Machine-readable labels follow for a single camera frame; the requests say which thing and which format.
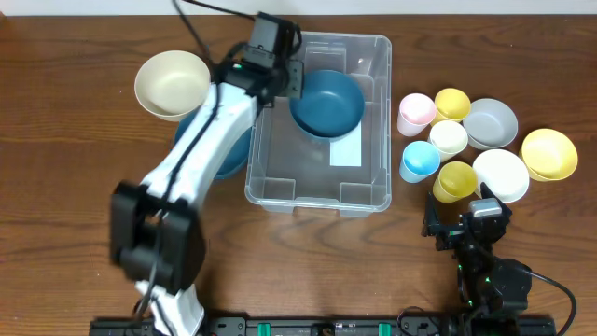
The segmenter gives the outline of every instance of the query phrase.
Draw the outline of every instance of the yellow cup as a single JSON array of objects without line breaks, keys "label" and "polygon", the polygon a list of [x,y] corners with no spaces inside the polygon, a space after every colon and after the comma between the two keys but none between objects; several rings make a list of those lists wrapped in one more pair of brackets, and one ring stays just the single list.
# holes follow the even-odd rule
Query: yellow cup
[{"label": "yellow cup", "polygon": [[578,166],[575,145],[566,135],[551,129],[529,133],[519,153],[535,181],[559,181],[570,176]]},{"label": "yellow cup", "polygon": [[477,187],[477,174],[464,162],[450,162],[439,171],[433,184],[433,195],[442,203],[456,202],[470,195]]},{"label": "yellow cup", "polygon": [[461,121],[466,118],[470,113],[470,99],[458,89],[444,89],[436,95],[436,107],[432,126],[442,120]]}]

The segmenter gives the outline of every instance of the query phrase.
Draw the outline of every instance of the sheet of paper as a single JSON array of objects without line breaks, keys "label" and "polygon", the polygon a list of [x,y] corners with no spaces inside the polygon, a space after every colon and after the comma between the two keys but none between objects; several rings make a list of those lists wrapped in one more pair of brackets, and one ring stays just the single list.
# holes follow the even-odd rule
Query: sheet of paper
[{"label": "sheet of paper", "polygon": [[339,167],[361,166],[361,123],[341,139],[329,144],[329,165]]}]

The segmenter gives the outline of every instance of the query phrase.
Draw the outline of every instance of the gray plastic bin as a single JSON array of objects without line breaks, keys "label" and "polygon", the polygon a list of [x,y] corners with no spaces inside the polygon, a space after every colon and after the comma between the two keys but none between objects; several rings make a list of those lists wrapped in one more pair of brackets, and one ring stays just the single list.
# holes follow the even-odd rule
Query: gray plastic bin
[{"label": "gray plastic bin", "polygon": [[[358,133],[339,140],[344,143],[315,139],[292,119],[288,100],[276,99],[274,108],[264,109],[254,126],[247,199],[285,213],[299,206],[366,217],[387,209],[392,201],[392,44],[380,35],[304,32],[297,57],[305,73],[337,70],[358,82],[366,100],[360,141]],[[360,160],[355,145],[359,142]]]}]

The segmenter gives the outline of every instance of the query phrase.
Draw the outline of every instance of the blue bowl inside bin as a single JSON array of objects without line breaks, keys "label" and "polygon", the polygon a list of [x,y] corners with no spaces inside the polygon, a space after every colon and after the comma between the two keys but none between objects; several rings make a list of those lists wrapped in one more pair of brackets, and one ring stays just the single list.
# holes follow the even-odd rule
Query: blue bowl inside bin
[{"label": "blue bowl inside bin", "polygon": [[[182,119],[180,123],[178,123],[178,129],[176,129],[176,134],[174,135],[175,145],[178,142],[178,140],[180,140],[180,138],[183,136],[183,133],[185,133],[191,121],[195,119],[196,115],[197,113],[192,113],[188,117]],[[215,174],[214,179],[231,178],[236,173],[240,172],[249,159],[250,146],[251,128],[246,130],[246,132],[243,135],[241,135],[241,137],[236,141],[234,146],[232,146],[230,153],[228,153],[228,156],[224,159],[224,162]]]},{"label": "blue bowl inside bin", "polygon": [[305,75],[302,98],[290,100],[290,114],[305,132],[320,138],[337,138],[361,122],[365,96],[349,76],[317,70]]}]

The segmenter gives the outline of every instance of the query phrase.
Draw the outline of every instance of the wooden table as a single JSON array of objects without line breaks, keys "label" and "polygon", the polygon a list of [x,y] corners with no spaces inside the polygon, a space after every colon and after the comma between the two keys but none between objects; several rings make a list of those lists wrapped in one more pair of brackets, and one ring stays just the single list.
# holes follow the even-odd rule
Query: wooden table
[{"label": "wooden table", "polygon": [[[570,335],[597,335],[597,21],[594,17],[299,17],[305,31],[381,34],[393,43],[392,122],[400,99],[453,86],[509,104],[520,135],[550,127],[580,164],[562,182],[532,182],[513,203],[495,253],[570,287]],[[218,60],[250,23],[195,17]],[[169,151],[175,123],[135,100],[139,66],[196,50],[176,17],[8,18],[0,25],[0,334],[83,335],[94,316],[129,315],[138,294],[108,263],[108,201]],[[424,194],[397,174],[393,201],[368,218],[326,210],[268,213],[244,197],[244,173],[214,186],[204,207],[207,260],[196,283],[208,308],[250,315],[397,315],[458,304],[455,261],[420,235]],[[462,160],[478,154],[468,149]],[[455,214],[461,202],[442,210]],[[529,312],[560,327],[568,299],[534,281]]]}]

